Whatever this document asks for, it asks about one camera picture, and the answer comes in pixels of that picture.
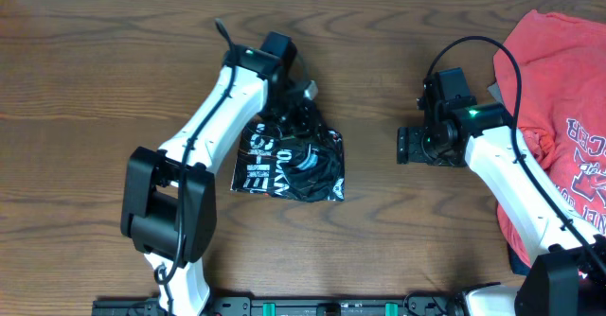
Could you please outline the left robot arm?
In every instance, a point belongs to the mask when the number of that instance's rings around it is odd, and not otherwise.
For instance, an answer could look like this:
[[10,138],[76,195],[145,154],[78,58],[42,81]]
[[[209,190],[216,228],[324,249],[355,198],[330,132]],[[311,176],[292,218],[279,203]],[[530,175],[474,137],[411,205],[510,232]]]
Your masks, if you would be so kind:
[[315,124],[314,82],[290,77],[297,56],[292,43],[232,47],[186,125],[127,162],[120,231],[151,265],[168,315],[200,315],[209,300],[203,254],[217,224],[215,177],[245,126],[256,116],[300,132]]

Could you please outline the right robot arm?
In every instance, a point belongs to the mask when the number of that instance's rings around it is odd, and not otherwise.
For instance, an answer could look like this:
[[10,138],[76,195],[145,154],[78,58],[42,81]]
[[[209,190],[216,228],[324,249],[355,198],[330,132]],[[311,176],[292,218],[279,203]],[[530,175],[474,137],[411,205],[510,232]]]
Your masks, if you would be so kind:
[[605,237],[563,199],[502,104],[427,110],[423,126],[399,128],[397,161],[468,167],[508,215],[530,261],[521,286],[470,288],[449,314],[604,314]]

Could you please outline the black orange-patterned jersey shirt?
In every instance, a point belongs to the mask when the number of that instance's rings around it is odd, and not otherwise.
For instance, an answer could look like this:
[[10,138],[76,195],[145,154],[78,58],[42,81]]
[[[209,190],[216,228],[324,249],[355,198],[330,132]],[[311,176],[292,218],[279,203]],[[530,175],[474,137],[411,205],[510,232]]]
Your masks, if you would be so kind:
[[231,189],[300,202],[341,202],[342,134],[319,125],[296,135],[276,122],[253,120],[241,132]]

